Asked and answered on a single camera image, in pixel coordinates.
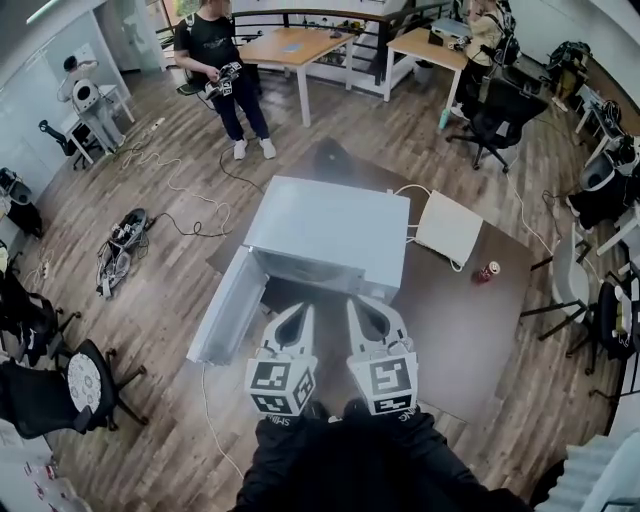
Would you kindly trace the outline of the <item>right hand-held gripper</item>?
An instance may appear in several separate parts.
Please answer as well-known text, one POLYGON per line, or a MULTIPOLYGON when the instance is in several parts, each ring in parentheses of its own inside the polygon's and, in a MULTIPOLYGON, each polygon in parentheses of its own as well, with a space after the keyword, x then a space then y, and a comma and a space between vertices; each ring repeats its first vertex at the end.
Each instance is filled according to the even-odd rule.
POLYGON ((405 340, 406 326, 389 305, 366 296, 347 300, 347 322, 352 356, 347 366, 373 416, 407 411, 416 406, 418 360, 415 352, 389 354, 377 350, 405 340))

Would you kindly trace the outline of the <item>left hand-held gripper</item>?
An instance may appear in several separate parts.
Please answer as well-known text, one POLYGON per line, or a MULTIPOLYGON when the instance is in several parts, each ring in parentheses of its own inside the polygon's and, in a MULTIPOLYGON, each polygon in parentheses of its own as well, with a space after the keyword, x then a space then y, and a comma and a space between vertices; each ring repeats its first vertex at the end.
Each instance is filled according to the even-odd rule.
POLYGON ((315 388, 315 307, 299 303, 266 326, 261 349, 247 362, 245 391, 264 415, 300 416, 315 388))

